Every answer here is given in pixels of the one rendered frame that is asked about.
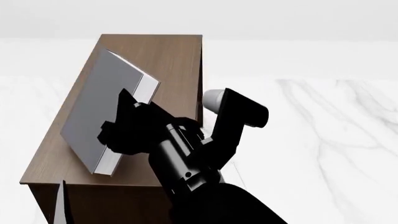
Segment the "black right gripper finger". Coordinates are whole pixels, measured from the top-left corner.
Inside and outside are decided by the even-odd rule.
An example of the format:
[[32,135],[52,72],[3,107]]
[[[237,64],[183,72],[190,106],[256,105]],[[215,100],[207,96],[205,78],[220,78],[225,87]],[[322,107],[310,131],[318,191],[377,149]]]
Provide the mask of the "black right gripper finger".
[[138,102],[126,89],[118,96],[118,110],[146,110],[147,105]]
[[101,132],[97,136],[97,140],[108,149],[114,147],[114,131],[116,130],[115,123],[105,121],[101,125]]

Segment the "grey hardcover book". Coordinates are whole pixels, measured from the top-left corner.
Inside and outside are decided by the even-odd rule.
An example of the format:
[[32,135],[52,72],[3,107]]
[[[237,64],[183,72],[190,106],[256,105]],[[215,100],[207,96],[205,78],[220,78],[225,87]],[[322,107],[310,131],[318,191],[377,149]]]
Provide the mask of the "grey hardcover book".
[[150,103],[160,85],[120,55],[102,48],[60,132],[90,173],[113,175],[121,154],[100,143],[105,121],[114,122],[118,95],[127,90],[135,100]]

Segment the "brown wooden cabinet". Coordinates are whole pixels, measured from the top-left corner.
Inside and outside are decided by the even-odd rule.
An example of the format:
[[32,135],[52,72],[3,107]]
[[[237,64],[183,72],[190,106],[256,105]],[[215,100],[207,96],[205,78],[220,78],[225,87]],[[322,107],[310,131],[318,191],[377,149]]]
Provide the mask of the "brown wooden cabinet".
[[47,224],[55,222],[61,182],[67,183],[75,224],[171,224],[170,202],[147,154],[124,156],[112,176],[92,174],[60,130],[103,48],[160,81],[154,102],[164,110],[202,121],[201,47],[200,35],[101,35],[20,180],[29,186]]

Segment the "thin grey upright book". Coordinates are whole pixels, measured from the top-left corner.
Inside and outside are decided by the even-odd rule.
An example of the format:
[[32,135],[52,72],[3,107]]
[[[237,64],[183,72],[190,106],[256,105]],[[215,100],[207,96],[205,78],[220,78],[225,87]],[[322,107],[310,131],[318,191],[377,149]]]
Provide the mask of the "thin grey upright book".
[[53,224],[75,224],[64,180],[58,186]]

